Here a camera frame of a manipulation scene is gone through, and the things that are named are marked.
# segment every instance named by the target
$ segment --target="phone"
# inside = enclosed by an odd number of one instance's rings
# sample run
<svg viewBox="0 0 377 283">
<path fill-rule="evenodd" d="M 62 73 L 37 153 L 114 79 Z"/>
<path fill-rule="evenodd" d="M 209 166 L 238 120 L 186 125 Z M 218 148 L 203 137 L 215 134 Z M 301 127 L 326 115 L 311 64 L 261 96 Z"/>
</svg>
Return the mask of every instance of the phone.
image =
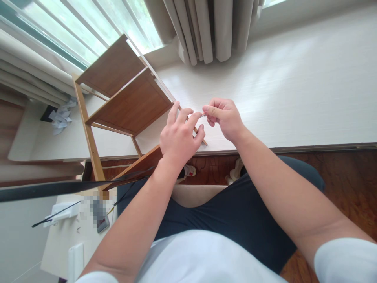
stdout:
<svg viewBox="0 0 377 283">
<path fill-rule="evenodd" d="M 100 221 L 97 220 L 97 233 L 100 234 L 103 230 L 105 230 L 109 226 L 110 226 L 110 221 L 106 215 L 104 219 Z"/>
</svg>

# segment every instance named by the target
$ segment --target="dark pants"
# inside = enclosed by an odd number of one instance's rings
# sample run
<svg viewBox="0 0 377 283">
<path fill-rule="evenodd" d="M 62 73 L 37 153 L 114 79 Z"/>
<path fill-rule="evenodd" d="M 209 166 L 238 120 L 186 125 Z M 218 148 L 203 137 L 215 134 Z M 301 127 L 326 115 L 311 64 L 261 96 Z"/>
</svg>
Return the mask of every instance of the dark pants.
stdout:
<svg viewBox="0 0 377 283">
<path fill-rule="evenodd" d="M 312 166 L 290 157 L 280 156 L 280 159 L 324 191 L 324 181 Z M 118 187 L 118 198 L 129 190 L 118 204 L 118 215 L 145 182 L 134 183 L 130 190 L 131 184 Z M 277 274 L 296 251 L 295 244 L 273 219 L 247 173 L 196 208 L 182 207 L 171 198 L 155 240 L 192 229 L 208 230 L 228 237 Z"/>
</svg>

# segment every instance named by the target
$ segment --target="wooden shelf frame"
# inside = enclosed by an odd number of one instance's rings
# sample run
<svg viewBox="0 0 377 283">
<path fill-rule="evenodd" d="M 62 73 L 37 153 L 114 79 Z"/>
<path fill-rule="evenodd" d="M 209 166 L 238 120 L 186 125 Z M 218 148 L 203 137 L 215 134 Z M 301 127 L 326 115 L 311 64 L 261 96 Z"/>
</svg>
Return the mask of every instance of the wooden shelf frame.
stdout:
<svg viewBox="0 0 377 283">
<path fill-rule="evenodd" d="M 141 58 L 134 53 L 127 40 L 141 54 Z M 145 171 L 157 166 L 162 158 L 159 145 L 142 155 L 136 136 L 168 111 L 176 99 L 132 40 L 123 34 L 87 70 L 80 76 L 72 74 L 72 78 L 96 181 L 103 181 L 105 178 L 92 126 L 130 136 L 140 157 L 113 180 L 127 173 Z M 109 98 L 105 100 L 100 97 L 105 103 L 90 117 L 80 88 L 81 83 Z M 152 172 L 153 170 L 147 170 L 136 176 L 135 180 Z M 133 181 L 120 181 L 100 186 L 98 189 L 101 191 L 101 197 L 106 198 L 108 197 L 106 191 L 110 188 Z"/>
</svg>

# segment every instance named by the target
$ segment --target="sneaker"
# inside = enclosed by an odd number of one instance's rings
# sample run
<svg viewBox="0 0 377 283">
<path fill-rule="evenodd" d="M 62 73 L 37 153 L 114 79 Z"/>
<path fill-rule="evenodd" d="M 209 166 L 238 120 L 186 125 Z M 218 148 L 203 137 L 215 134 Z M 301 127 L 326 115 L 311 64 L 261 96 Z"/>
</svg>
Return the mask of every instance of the sneaker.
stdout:
<svg viewBox="0 0 377 283">
<path fill-rule="evenodd" d="M 187 176 L 195 176 L 196 175 L 196 168 L 194 166 L 191 166 L 191 165 L 185 165 L 183 167 L 184 171 L 185 171 L 185 176 L 183 178 L 180 178 L 180 179 L 177 179 L 176 181 L 176 184 L 179 184 L 180 182 L 182 182 L 184 179 L 187 178 Z"/>
<path fill-rule="evenodd" d="M 231 184 L 234 183 L 233 179 L 230 176 L 225 176 L 225 180 L 227 181 L 228 185 L 230 186 Z"/>
<path fill-rule="evenodd" d="M 229 173 L 233 181 L 238 180 L 241 177 L 241 169 L 243 167 L 243 161 L 241 158 L 236 160 L 236 168 L 232 169 Z"/>
</svg>

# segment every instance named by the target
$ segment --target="left hand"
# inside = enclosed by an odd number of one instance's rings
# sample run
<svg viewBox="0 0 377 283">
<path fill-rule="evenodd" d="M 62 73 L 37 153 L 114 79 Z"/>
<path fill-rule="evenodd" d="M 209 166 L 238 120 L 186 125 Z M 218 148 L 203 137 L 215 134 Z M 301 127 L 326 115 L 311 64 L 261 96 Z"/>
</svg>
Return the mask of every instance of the left hand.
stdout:
<svg viewBox="0 0 377 283">
<path fill-rule="evenodd" d="M 185 108 L 176 118 L 178 107 L 179 101 L 176 101 L 169 112 L 167 125 L 161 132 L 160 147 L 163 158 L 181 169 L 198 150 L 205 133 L 204 125 L 200 125 L 196 137 L 192 136 L 194 127 L 201 116 L 200 112 L 193 114 L 192 109 Z"/>
</svg>

